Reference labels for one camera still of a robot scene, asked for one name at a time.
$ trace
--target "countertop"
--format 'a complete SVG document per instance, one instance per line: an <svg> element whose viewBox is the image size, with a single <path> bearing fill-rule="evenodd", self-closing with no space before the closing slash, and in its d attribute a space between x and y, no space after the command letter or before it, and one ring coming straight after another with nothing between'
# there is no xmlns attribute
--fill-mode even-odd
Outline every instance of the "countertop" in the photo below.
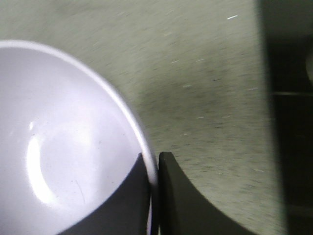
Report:
<svg viewBox="0 0 313 235"><path fill-rule="evenodd" d="M0 39L57 47L114 84L228 216L285 233L257 1L2 0L0 22Z"/></svg>

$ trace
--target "white plate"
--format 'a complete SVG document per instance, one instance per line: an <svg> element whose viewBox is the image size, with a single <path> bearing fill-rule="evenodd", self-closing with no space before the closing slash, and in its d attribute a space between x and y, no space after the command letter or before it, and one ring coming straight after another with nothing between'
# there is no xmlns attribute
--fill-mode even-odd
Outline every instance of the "white plate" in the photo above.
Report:
<svg viewBox="0 0 313 235"><path fill-rule="evenodd" d="M0 42L0 234L54 235L93 212L142 152L155 158L118 93L69 55Z"/></svg>

